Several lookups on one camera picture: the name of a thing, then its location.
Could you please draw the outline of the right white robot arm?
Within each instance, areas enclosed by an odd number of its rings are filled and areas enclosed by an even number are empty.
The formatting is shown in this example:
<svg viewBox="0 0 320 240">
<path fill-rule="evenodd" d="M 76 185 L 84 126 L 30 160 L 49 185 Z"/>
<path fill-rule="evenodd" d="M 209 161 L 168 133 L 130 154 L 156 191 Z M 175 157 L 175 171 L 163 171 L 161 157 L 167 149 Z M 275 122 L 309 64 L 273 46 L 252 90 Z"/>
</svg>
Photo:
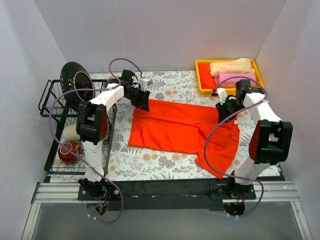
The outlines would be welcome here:
<svg viewBox="0 0 320 240">
<path fill-rule="evenodd" d="M 222 190 L 232 199 L 253 192 L 253 181 L 267 168 L 287 160 L 293 134 L 291 122 L 282 121 L 266 101 L 267 93 L 260 87 L 253 87 L 249 79 L 235 84 L 235 95 L 227 94 L 224 88 L 217 88 L 215 95 L 218 122 L 231 121 L 235 113 L 248 110 L 255 123 L 248 145 L 248 158 L 227 179 Z"/>
</svg>

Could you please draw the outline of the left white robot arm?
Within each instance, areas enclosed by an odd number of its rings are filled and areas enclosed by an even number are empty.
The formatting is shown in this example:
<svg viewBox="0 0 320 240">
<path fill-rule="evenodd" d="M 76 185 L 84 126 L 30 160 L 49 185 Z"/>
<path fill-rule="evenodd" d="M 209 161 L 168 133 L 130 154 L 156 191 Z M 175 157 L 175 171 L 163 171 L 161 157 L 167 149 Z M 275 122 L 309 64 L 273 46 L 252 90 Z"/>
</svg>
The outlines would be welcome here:
<svg viewBox="0 0 320 240">
<path fill-rule="evenodd" d="M 78 106 L 76 133 L 82 142 L 86 167 L 84 179 L 79 183 L 95 200 L 103 199 L 108 192 L 102 183 L 105 176 L 103 141 L 109 134 L 108 110 L 122 98 L 140 110 L 150 110 L 148 86 L 153 81 L 146 77 L 134 81 L 136 78 L 132 71 L 123 70 L 120 79 L 106 80 L 98 96 Z"/>
</svg>

